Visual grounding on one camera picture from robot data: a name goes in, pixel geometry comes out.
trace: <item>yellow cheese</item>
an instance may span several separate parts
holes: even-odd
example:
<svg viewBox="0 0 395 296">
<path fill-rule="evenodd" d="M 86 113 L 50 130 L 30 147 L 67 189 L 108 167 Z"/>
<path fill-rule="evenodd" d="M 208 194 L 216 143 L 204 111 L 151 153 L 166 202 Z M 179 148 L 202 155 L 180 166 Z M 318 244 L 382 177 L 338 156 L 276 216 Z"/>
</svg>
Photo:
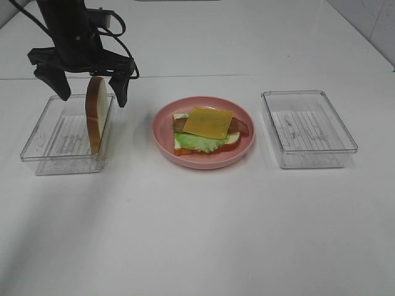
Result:
<svg viewBox="0 0 395 296">
<path fill-rule="evenodd" d="M 183 131 L 212 139 L 225 139 L 233 111 L 194 107 Z"/>
</svg>

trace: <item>white wall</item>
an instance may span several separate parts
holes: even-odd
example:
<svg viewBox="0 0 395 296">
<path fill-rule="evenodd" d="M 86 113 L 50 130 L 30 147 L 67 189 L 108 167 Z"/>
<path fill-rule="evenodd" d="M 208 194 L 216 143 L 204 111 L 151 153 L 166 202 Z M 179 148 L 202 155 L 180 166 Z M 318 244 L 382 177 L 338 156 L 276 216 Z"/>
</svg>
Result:
<svg viewBox="0 0 395 296">
<path fill-rule="evenodd" d="M 17 2 L 25 6 L 29 0 L 17 0 Z M 8 1 L 0 0 L 0 28 L 4 26 L 17 12 L 18 10 Z"/>
<path fill-rule="evenodd" d="M 327 0 L 395 66 L 395 0 Z"/>
</svg>

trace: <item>bread slice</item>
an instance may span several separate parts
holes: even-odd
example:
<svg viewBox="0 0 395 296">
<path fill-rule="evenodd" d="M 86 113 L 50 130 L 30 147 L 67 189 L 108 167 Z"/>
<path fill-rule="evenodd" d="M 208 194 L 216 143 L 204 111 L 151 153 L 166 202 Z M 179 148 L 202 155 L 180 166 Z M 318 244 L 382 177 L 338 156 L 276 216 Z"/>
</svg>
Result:
<svg viewBox="0 0 395 296">
<path fill-rule="evenodd" d="M 86 125 L 92 154 L 99 150 L 108 110 L 106 82 L 102 77 L 94 76 L 89 81 L 85 99 Z"/>
<path fill-rule="evenodd" d="M 173 114 L 173 120 L 175 120 L 177 118 L 182 118 L 182 117 L 188 117 L 188 114 L 187 113 Z M 174 138 L 173 153 L 177 156 L 188 155 L 188 154 L 217 154 L 217 153 L 221 153 L 224 151 L 231 151 L 231 150 L 235 149 L 238 146 L 238 144 L 240 143 L 240 140 L 241 140 L 240 132 L 231 133 L 231 134 L 229 134 L 229 138 L 226 141 L 226 143 L 224 143 L 224 145 L 220 146 L 218 149 L 216 149 L 212 152 L 205 152 L 205 151 L 201 151 L 201 150 L 192 150 L 192 149 L 184 148 L 177 141 L 177 139 Z"/>
</svg>

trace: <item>sandwich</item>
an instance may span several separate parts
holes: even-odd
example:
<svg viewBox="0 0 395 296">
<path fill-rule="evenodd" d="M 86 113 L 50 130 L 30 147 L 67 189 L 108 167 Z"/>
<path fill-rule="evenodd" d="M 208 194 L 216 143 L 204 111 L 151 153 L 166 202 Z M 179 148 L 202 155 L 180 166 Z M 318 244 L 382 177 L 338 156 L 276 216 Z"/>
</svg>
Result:
<svg viewBox="0 0 395 296">
<path fill-rule="evenodd" d="M 249 134 L 231 110 L 194 107 L 191 113 L 174 113 L 172 122 L 175 155 L 231 151 Z"/>
</svg>

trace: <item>transparent tray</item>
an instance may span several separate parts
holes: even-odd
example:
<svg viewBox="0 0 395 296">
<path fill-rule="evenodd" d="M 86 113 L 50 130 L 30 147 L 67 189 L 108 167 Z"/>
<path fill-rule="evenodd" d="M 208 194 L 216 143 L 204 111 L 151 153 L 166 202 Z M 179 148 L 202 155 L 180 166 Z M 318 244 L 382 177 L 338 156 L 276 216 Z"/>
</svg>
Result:
<svg viewBox="0 0 395 296">
<path fill-rule="evenodd" d="M 281 168 L 341 168 L 357 152 L 323 91 L 268 91 L 261 96 Z"/>
<path fill-rule="evenodd" d="M 58 96 L 49 98 L 20 154 L 35 175 L 93 173 L 104 168 L 115 95 L 107 94 L 109 111 L 96 154 L 91 153 L 86 127 L 85 96 L 71 95 L 67 102 Z"/>
</svg>

